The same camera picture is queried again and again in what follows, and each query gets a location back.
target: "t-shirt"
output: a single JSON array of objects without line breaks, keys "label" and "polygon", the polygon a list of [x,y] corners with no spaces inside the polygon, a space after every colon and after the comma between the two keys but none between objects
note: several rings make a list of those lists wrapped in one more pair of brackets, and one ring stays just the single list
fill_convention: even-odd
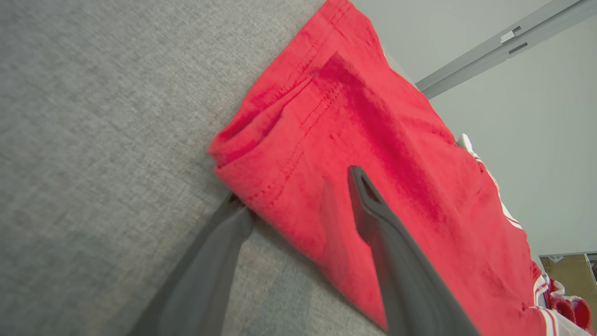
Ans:
[{"label": "t-shirt", "polygon": [[493,177],[391,70],[350,2],[323,5],[208,151],[222,181],[383,328],[350,166],[365,170],[483,335],[556,329],[552,311],[535,308],[544,281]]}]

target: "red fabric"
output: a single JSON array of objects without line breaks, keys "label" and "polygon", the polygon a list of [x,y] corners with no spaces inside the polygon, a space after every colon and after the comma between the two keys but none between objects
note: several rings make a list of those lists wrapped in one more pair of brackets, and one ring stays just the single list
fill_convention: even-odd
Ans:
[{"label": "red fabric", "polygon": [[577,326],[587,331],[591,329],[591,308],[585,300],[580,297],[565,296],[563,284],[549,280],[549,289],[547,290],[547,304],[549,308],[556,310],[568,320],[574,322]]},{"label": "red fabric", "polygon": [[309,20],[248,93],[209,153],[247,206],[387,328],[347,169],[363,167],[484,335],[544,335],[527,237],[484,166],[388,66],[345,0]]}]

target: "stitching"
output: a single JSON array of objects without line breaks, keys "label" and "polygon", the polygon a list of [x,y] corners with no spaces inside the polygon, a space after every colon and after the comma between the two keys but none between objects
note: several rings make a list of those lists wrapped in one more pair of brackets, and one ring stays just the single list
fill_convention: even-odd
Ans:
[{"label": "stitching", "polygon": [[319,106],[321,105],[321,103],[323,103],[324,101],[326,101],[326,100],[327,100],[327,99],[330,97],[330,94],[331,94],[333,91],[335,91],[336,89],[338,89],[338,86],[339,86],[339,85],[340,85],[339,83],[336,83],[336,85],[335,85],[334,87],[332,87],[331,89],[329,89],[329,90],[328,90],[328,91],[325,93],[325,96],[324,96],[324,98],[323,98],[322,100],[320,100],[320,101],[319,101],[319,103],[317,104],[317,106],[315,106],[315,108],[313,108],[313,109],[311,110],[311,112],[309,112],[309,114],[307,114],[307,117],[305,117],[305,119],[304,119],[304,120],[303,120],[303,121],[300,123],[300,126],[301,126],[301,127],[302,127],[302,126],[303,126],[303,125],[304,125],[304,124],[307,122],[307,120],[308,120],[308,119],[309,119],[309,117],[310,117],[310,116],[313,114],[313,112],[315,112],[315,110],[317,110],[317,109],[319,108]]},{"label": "stitching", "polygon": [[340,91],[338,91],[338,93],[336,93],[336,95],[334,96],[334,98],[332,98],[332,100],[330,101],[330,103],[328,104],[328,106],[325,107],[325,109],[317,116],[317,119],[315,119],[315,121],[313,122],[313,124],[311,124],[311,126],[309,126],[309,128],[307,129],[307,131],[304,133],[303,139],[307,137],[307,134],[309,134],[309,131],[311,131],[311,129],[317,124],[317,122],[319,121],[319,119],[321,118],[321,116],[323,116],[329,109],[330,106],[336,101],[336,99],[339,97],[340,93],[344,92],[344,87],[342,87],[342,89]]},{"label": "stitching", "polygon": [[[338,91],[338,93],[336,93],[336,95],[334,96],[334,98],[332,100],[329,100],[329,104],[325,107],[325,109],[318,115],[317,119],[313,122],[313,124],[309,127],[309,129],[307,129],[307,131],[304,133],[303,138],[300,139],[299,142],[297,142],[296,146],[294,147],[294,151],[293,151],[293,155],[296,152],[296,150],[299,148],[299,146],[303,143],[303,141],[307,138],[307,135],[309,134],[309,131],[311,131],[311,129],[317,124],[317,122],[319,121],[319,119],[321,119],[321,117],[330,109],[331,105],[336,101],[336,99],[339,97],[339,95],[344,92],[344,87]],[[293,165],[291,166],[290,170],[288,170],[288,163],[290,163],[293,155],[291,156],[291,158],[287,161],[286,163],[286,167],[284,167],[280,174],[277,175],[276,180],[274,181],[274,183],[270,184],[267,186],[267,189],[271,189],[271,186],[276,185],[278,182],[280,182],[280,178],[279,176],[282,175],[282,172],[284,172],[285,170],[288,171],[288,173],[284,176],[284,182],[288,181],[288,179],[290,178],[290,176],[293,175],[294,171],[296,170],[296,167],[299,165],[300,159],[302,158],[304,154],[304,151],[301,151],[300,154],[298,155],[298,157],[296,158],[296,160],[294,160]],[[276,197],[270,201],[270,203],[264,207],[265,209],[270,208],[271,206],[273,206],[273,204],[280,198],[280,196],[282,195],[282,193],[284,192],[284,185],[282,186],[282,188],[278,191]]]},{"label": "stitching", "polygon": [[[303,67],[303,69],[300,71],[300,73],[298,74],[297,78],[294,80],[294,83],[292,86],[296,85],[296,82],[298,81],[298,79],[304,75],[304,72],[307,70],[307,68],[309,67],[309,65],[311,65],[311,63],[313,63],[313,60],[315,59],[315,57],[317,56],[317,54],[319,53],[319,51],[321,50],[321,47],[323,47],[325,41],[327,41],[327,39],[330,37],[331,35],[331,31],[328,33],[327,30],[330,26],[336,26],[336,24],[338,22],[340,22],[340,20],[344,17],[344,15],[351,9],[350,6],[347,5],[348,8],[344,9],[344,7],[338,8],[338,10],[336,10],[336,13],[334,13],[334,16],[332,16],[332,18],[328,21],[327,26],[325,27],[324,33],[320,36],[320,38],[318,40],[316,40],[311,47],[309,48],[309,51],[305,54],[305,57],[298,63],[298,65],[296,66],[296,68],[294,68],[294,71],[292,71],[290,73],[290,75],[288,76],[288,78],[286,79],[286,81],[284,81],[284,85],[282,85],[280,87],[280,90],[278,91],[278,93],[275,96],[275,99],[279,98],[280,95],[282,94],[282,92],[285,90],[285,88],[287,87],[288,82],[290,82],[290,79],[293,77],[293,75],[296,74],[296,72],[298,71],[299,67],[304,63],[304,60],[307,59],[309,53],[311,53],[311,51],[313,51],[313,48],[315,47],[315,45],[319,44],[319,47],[315,50],[315,53],[313,54],[313,56],[310,57],[310,60],[307,62],[307,64]],[[342,12],[342,15],[336,20],[336,22],[333,22],[334,19],[336,18],[336,15],[338,15],[338,13]]]},{"label": "stitching", "polygon": [[342,10],[342,8],[338,8],[336,10],[336,12],[334,13],[334,15],[332,16],[332,18],[328,21],[324,32],[321,34],[321,36],[315,40],[313,42],[313,44],[311,44],[311,47],[309,48],[309,50],[307,51],[307,53],[304,55],[303,59],[301,59],[301,61],[297,64],[296,68],[294,68],[294,70],[290,73],[290,75],[288,76],[288,78],[284,81],[284,85],[282,85],[280,87],[280,90],[278,91],[278,93],[276,94],[276,99],[280,96],[280,94],[284,91],[284,89],[286,88],[286,85],[288,84],[288,82],[290,81],[290,78],[292,78],[292,76],[297,72],[297,70],[300,68],[300,66],[303,64],[304,60],[307,59],[307,57],[309,56],[309,54],[311,53],[311,51],[313,50],[313,48],[315,48],[315,45],[317,43],[319,43],[322,39],[325,41],[327,40],[327,37],[324,39],[325,33],[327,31],[327,29],[330,27],[330,24],[332,23],[332,21],[334,20],[334,18],[336,17],[336,15],[338,15],[338,13],[340,12],[340,10]]}]

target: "gray table surface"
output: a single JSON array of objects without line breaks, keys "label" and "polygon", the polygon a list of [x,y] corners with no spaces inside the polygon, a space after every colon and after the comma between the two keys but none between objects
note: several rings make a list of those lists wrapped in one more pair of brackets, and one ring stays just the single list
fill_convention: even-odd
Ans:
[{"label": "gray table surface", "polygon": [[[0,2],[0,334],[125,335],[226,194],[205,149],[322,0]],[[261,223],[224,335],[381,335]]]}]

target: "white stripe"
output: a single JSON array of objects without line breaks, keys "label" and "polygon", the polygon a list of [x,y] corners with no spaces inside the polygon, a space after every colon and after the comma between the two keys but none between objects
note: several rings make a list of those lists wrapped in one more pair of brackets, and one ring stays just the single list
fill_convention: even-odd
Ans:
[{"label": "white stripe", "polygon": [[489,169],[487,169],[487,166],[485,166],[485,170],[487,170],[487,173],[489,174],[489,176],[491,176],[491,179],[493,180],[493,183],[496,184],[497,194],[499,195],[500,194],[500,186],[497,184],[496,178],[493,177],[493,175],[491,174],[491,172],[489,171]]},{"label": "white stripe", "polygon": [[533,304],[534,306],[539,305],[539,295],[545,293],[546,290],[547,282],[545,281],[543,275],[539,275],[537,281],[535,281],[535,285],[533,286],[533,294],[535,295],[535,304]]},{"label": "white stripe", "polygon": [[508,221],[510,222],[510,224],[512,224],[512,226],[514,226],[515,228],[519,228],[522,230],[522,226],[520,224],[518,224],[517,222],[513,222],[510,220],[510,218],[506,217],[508,219]]},{"label": "white stripe", "polygon": [[547,336],[557,336],[558,332],[558,324],[555,316],[546,309],[542,309],[541,307],[530,307],[533,309],[538,309],[543,318],[545,319],[545,334]]}]

